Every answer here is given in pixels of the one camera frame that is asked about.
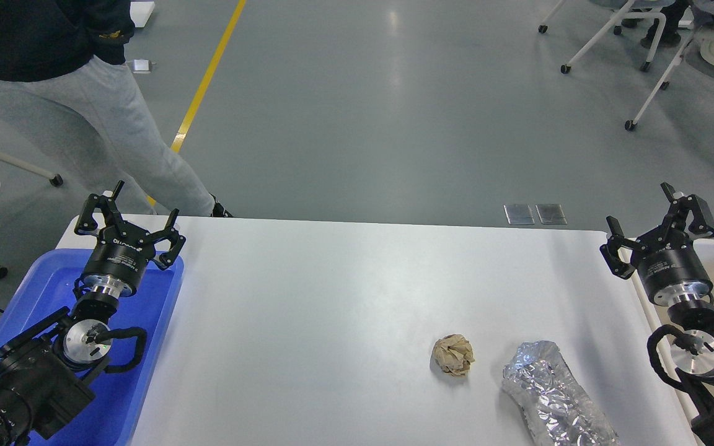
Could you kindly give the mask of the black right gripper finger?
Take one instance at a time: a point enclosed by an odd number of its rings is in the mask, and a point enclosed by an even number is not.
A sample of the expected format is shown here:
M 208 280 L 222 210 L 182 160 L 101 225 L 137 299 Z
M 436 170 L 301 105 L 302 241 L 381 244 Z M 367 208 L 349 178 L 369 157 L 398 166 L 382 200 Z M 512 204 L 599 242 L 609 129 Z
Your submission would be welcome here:
M 714 217 L 703 198 L 678 192 L 666 181 L 661 188 L 671 203 L 662 223 L 662 238 L 666 243 L 714 238 Z
M 626 248 L 632 252 L 642 252 L 643 244 L 640 241 L 627 238 L 617 218 L 607 216 L 606 222 L 607 226 L 609 226 L 610 235 L 606 243 L 600 246 L 602 257 L 614 276 L 625 280 L 629 279 L 637 268 L 621 259 L 620 249 Z

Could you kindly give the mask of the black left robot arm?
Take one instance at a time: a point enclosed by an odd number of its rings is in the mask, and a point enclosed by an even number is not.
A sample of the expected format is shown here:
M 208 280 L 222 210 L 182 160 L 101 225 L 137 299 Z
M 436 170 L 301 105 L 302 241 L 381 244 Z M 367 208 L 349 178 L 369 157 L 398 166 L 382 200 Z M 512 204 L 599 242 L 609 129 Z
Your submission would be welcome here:
M 74 232 L 96 244 L 72 291 L 74 307 L 43 317 L 0 347 L 0 445 L 27 445 L 36 432 L 45 439 L 66 427 L 95 398 L 101 374 L 138 367 L 148 346 L 145 328 L 112 328 L 121 299 L 137 291 L 150 263 L 167 270 L 186 243 L 173 209 L 164 228 L 147 231 L 122 217 L 111 195 L 91 194 Z

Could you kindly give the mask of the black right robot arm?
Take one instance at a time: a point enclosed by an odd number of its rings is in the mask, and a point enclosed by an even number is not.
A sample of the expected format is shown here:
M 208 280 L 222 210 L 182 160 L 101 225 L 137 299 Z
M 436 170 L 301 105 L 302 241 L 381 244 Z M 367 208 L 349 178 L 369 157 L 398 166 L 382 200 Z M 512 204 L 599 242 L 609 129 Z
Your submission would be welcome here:
M 662 223 L 629 239 L 620 223 L 606 218 L 610 235 L 599 248 L 614 276 L 637 274 L 649 302 L 667 310 L 669 324 L 647 339 L 651 368 L 663 383 L 686 393 L 697 410 L 692 432 L 714 445 L 714 297 L 712 282 L 694 240 L 714 237 L 708 204 L 662 183 L 669 209 Z

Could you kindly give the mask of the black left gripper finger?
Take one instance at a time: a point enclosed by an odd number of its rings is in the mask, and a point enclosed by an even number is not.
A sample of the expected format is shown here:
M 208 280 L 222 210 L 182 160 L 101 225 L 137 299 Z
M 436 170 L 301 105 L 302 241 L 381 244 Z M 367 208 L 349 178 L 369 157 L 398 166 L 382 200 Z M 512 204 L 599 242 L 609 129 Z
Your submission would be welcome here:
M 90 194 L 85 203 L 83 203 L 82 211 L 77 216 L 74 233 L 79 236 L 99 236 L 101 230 L 99 229 L 99 223 L 94 218 L 96 211 L 100 211 L 101 215 L 103 215 L 105 228 L 114 227 L 118 231 L 124 232 L 126 222 L 116 204 L 116 199 L 124 185 L 124 181 L 118 181 L 110 196 Z
M 163 229 L 157 232 L 150 232 L 146 235 L 146 256 L 162 271 L 175 265 L 186 243 L 186 237 L 182 236 L 175 226 L 179 212 L 179 209 L 173 209 Z M 168 241 L 170 243 L 169 248 L 167 251 L 158 252 L 156 245 L 162 241 Z

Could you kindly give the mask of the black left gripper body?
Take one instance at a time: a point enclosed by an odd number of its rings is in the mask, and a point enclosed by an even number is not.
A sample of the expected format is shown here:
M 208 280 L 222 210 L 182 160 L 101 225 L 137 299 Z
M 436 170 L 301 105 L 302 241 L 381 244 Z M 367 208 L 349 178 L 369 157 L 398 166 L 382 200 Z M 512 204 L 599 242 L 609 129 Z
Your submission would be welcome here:
M 105 283 L 121 283 L 117 297 L 136 293 L 145 275 L 155 248 L 147 245 L 149 232 L 136 225 L 124 229 L 107 226 L 97 234 L 97 244 L 81 273 L 81 281 L 88 288 Z

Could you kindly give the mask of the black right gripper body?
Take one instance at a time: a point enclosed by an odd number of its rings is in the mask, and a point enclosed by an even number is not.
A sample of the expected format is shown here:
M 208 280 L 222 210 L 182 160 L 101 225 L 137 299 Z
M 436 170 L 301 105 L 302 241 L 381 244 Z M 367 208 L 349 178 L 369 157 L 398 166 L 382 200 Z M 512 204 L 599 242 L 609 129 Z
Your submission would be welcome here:
M 712 282 L 688 232 L 670 232 L 667 236 L 647 232 L 635 241 L 644 246 L 633 252 L 633 266 L 649 302 L 672 307 L 711 293 Z

